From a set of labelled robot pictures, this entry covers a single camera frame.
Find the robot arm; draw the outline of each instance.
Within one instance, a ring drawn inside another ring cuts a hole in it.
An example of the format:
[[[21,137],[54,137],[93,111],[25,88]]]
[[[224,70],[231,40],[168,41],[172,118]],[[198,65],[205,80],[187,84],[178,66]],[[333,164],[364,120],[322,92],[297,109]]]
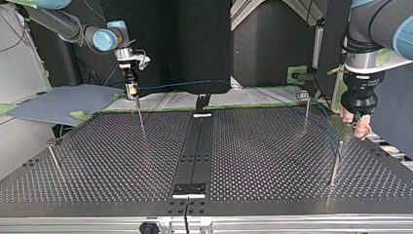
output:
[[[99,54],[113,52],[126,79],[127,98],[138,100],[138,77],[135,68],[138,66],[140,70],[144,70],[150,58],[133,50],[131,44],[134,40],[130,39],[123,21],[110,21],[107,28],[82,25],[77,18],[59,10],[70,2],[71,0],[35,0],[38,9],[20,7],[20,13],[55,32],[64,41],[79,45],[85,43]]]
[[[344,81],[349,89],[342,104],[358,117],[370,116],[378,103],[374,90],[386,70],[413,60],[413,1],[354,0],[345,36]],[[392,50],[391,62],[379,64],[383,49]]]

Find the black cylindrical connector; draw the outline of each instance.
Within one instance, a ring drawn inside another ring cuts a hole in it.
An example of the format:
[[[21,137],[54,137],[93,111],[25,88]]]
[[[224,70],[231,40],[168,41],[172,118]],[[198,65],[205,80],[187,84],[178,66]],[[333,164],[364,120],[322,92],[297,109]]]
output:
[[[344,83],[349,89],[341,97],[342,105],[354,114],[373,114],[379,101],[374,90],[383,82],[385,75],[385,71],[373,74],[345,73]]]
[[[144,222],[139,227],[141,234],[158,234],[159,227],[156,223]]]

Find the white wall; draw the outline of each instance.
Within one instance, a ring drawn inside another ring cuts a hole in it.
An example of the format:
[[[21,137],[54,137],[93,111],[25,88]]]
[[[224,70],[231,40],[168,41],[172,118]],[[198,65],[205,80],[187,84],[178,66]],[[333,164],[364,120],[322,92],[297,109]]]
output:
[[[0,14],[21,33],[15,18],[3,9]],[[0,51],[18,40],[0,18]],[[50,88],[49,82],[40,75],[43,65],[35,53],[24,43],[0,53],[0,103],[17,103]],[[46,148],[46,141],[53,137],[51,127],[40,122],[0,117],[0,179]]]
[[[13,10],[13,6],[8,4],[6,7]],[[10,16],[3,9],[0,9],[0,14],[15,31],[22,33],[15,17]],[[14,45],[18,40],[19,37],[0,18],[0,51]],[[9,51],[0,53],[0,103],[13,103],[48,90],[48,85],[40,73],[43,65],[38,62],[34,53],[36,52],[23,42]]]

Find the black perforated table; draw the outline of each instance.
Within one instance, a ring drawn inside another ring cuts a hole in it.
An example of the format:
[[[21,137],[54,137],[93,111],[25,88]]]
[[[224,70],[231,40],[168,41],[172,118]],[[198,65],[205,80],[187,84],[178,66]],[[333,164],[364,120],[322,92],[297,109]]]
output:
[[[0,182],[0,217],[405,214],[413,174],[304,107],[106,113]],[[344,141],[334,187],[336,146]],[[174,200],[176,184],[206,197]]]

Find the green tape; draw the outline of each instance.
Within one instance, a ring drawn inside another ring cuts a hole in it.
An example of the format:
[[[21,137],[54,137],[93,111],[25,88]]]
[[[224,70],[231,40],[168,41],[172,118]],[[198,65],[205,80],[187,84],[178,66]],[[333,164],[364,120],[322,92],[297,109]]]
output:
[[[126,99],[127,98],[127,95],[126,94],[124,94],[124,93],[119,93],[119,94],[117,94],[116,96],[115,96],[115,101],[116,100],[119,100],[119,99]]]
[[[9,111],[16,108],[14,104],[1,104],[0,103],[0,117],[5,116]]]
[[[42,75],[44,78],[49,78],[49,77],[50,77],[50,72],[49,72],[48,70],[43,70],[43,71],[41,72],[41,75]]]
[[[320,90],[318,90],[318,91],[316,92],[316,94],[314,95],[314,99],[315,99],[315,100],[319,100],[319,97],[321,97],[321,91],[320,91]]]
[[[21,4],[23,6],[27,7],[32,7],[37,9],[36,3],[34,3],[34,0],[7,0],[8,2],[11,3],[16,3],[16,4]]]
[[[338,90],[336,92],[335,103],[333,107],[335,110],[339,111],[341,107],[341,96],[348,90],[347,85],[344,83],[343,80],[339,81]]]
[[[331,115],[330,118],[333,126],[336,126],[343,131],[344,135],[342,138],[353,138],[354,130],[349,123],[343,122],[343,119],[338,115]]]
[[[298,81],[297,79],[292,78],[292,75],[294,73],[307,74],[307,68],[308,67],[306,65],[289,67],[288,72],[287,72],[287,77],[286,77],[286,84],[288,84],[288,85],[305,85],[304,81]]]
[[[390,49],[383,49],[376,57],[376,66],[382,66],[390,61],[392,57],[392,51]]]
[[[92,115],[87,115],[83,111],[73,111],[70,112],[70,115],[78,120],[88,121],[92,119]]]

